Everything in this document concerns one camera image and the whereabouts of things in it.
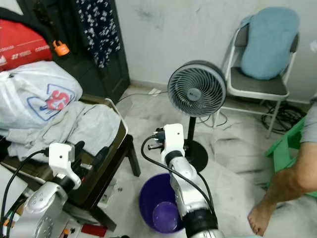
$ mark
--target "orange padlock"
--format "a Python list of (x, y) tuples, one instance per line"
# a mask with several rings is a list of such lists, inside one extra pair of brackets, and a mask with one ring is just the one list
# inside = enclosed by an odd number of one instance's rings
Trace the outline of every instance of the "orange padlock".
[(53, 41), (54, 50), (58, 56), (64, 56), (69, 53), (69, 48), (66, 44), (62, 41), (57, 41), (57, 43), (58, 45), (56, 44), (56, 41)]

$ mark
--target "fan base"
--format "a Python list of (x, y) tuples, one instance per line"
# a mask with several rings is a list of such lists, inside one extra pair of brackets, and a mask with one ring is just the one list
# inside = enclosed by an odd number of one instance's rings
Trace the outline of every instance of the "fan base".
[(197, 141), (188, 141), (185, 139), (185, 157), (188, 162), (194, 166), (197, 172), (202, 171), (208, 163), (208, 154), (206, 149)]

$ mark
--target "fan stand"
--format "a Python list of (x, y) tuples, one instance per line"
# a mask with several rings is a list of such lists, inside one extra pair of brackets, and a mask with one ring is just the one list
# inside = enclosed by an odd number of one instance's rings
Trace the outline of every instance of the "fan stand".
[(185, 157), (188, 162), (194, 166), (197, 172), (202, 171), (208, 163), (208, 154), (206, 149), (194, 139), (196, 118), (190, 117), (188, 135), (185, 139)]

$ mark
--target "white plastic bag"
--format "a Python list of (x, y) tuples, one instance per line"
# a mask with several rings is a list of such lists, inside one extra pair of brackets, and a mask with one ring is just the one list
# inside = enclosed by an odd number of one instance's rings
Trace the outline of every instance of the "white plastic bag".
[(0, 72), (0, 128), (41, 128), (82, 92), (76, 79), (53, 61)]

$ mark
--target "marble floor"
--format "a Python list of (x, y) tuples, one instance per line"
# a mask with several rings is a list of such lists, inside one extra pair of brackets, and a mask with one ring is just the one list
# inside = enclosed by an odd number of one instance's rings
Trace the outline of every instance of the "marble floor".
[[(151, 89), (130, 87), (125, 95), (148, 93)], [(257, 108), (258, 104), (228, 99), (227, 106)], [(169, 123), (181, 123), (187, 131), (189, 118), (176, 110), (167, 94), (156, 96), (134, 95), (117, 104), (117, 108), (134, 137), (134, 144), (141, 167), (139, 178), (132, 175), (128, 160), (124, 160), (115, 178), (117, 186), (109, 199), (106, 211), (117, 222), (114, 232), (106, 237), (128, 235), (131, 238), (185, 238), (185, 232), (162, 235), (151, 230), (138, 208), (138, 194), (143, 184), (152, 176), (165, 173), (163, 169), (143, 159), (140, 146), (143, 140), (157, 128)], [(236, 111), (222, 111), (228, 122), (213, 129), (212, 120), (207, 125), (196, 124), (194, 139), (203, 144), (209, 155), (207, 167), (202, 171), (212, 192), (219, 229), (226, 237), (245, 237), (253, 233), (247, 221), (252, 207), (265, 194), (265, 187), (272, 176), (271, 161), (265, 157), (265, 151), (280, 137), (272, 133), (265, 138), (266, 129), (259, 116)], [(220, 116), (219, 123), (225, 118)], [(158, 151), (149, 151), (149, 156), (160, 160)], [(316, 200), (303, 196), (300, 199), (283, 203), (275, 211), (265, 234), (268, 238), (310, 238), (317, 234)], [(92, 236), (82, 234), (80, 238)]]

